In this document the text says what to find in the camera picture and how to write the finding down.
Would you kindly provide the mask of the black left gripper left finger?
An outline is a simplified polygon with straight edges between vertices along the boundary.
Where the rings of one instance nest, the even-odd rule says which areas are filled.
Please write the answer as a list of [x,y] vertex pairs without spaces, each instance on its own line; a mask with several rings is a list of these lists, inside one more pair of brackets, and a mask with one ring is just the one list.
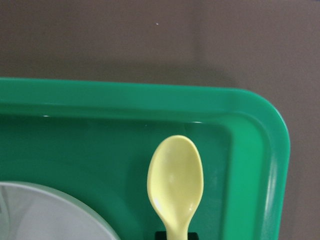
[[167,240],[167,232],[166,231],[156,231],[154,234],[155,240]]

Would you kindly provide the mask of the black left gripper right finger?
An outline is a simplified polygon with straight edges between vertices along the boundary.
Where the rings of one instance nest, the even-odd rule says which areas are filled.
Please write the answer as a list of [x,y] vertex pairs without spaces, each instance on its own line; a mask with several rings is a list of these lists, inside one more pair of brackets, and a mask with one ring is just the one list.
[[199,240],[199,235],[196,232],[188,232],[187,240]]

